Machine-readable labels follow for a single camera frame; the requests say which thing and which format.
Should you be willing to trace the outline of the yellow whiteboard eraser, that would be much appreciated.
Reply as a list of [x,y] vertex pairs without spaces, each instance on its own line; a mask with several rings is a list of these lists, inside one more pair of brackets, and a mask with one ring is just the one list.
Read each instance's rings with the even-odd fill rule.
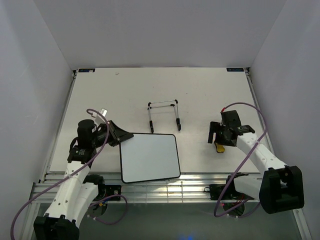
[[216,152],[217,153],[224,153],[225,152],[225,147],[223,146],[223,145],[221,145],[221,144],[218,144],[218,143],[214,143],[214,145],[215,145],[215,148],[216,148]]

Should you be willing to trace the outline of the small black-framed whiteboard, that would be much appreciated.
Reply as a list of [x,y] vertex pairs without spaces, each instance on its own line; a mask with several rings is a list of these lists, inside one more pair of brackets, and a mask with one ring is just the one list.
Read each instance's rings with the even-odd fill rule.
[[181,176],[176,136],[134,133],[119,145],[121,180],[125,184],[170,180]]

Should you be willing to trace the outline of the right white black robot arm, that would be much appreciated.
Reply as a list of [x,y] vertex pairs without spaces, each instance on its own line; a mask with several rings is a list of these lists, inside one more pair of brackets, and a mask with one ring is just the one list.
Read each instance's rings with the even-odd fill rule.
[[[223,110],[220,122],[210,122],[208,143],[215,144],[218,152],[223,147],[236,147],[246,155],[215,196],[218,202],[224,197],[256,199],[268,214],[301,209],[305,205],[302,171],[277,158],[250,125],[242,124],[236,110]],[[240,172],[247,160],[254,164],[262,179]]]

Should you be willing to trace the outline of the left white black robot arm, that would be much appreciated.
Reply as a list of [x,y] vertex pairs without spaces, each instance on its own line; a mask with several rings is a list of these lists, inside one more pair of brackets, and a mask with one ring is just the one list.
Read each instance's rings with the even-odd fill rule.
[[105,206],[106,202],[125,197],[112,194],[98,174],[90,174],[92,158],[108,144],[118,146],[134,134],[116,126],[112,121],[96,124],[84,119],[78,123],[77,137],[69,148],[64,181],[43,216],[33,223],[38,240],[77,240],[80,224],[89,208]]

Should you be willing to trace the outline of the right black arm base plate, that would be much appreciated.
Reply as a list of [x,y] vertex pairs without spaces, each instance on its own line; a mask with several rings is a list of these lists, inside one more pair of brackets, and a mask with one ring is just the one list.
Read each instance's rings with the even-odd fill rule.
[[[221,195],[225,185],[224,184],[210,184],[206,186],[203,191],[204,193],[209,194],[210,200],[218,200]],[[236,192],[235,190],[231,190],[231,187],[227,189],[224,193],[222,200],[251,200],[252,197],[245,195],[244,193]]]

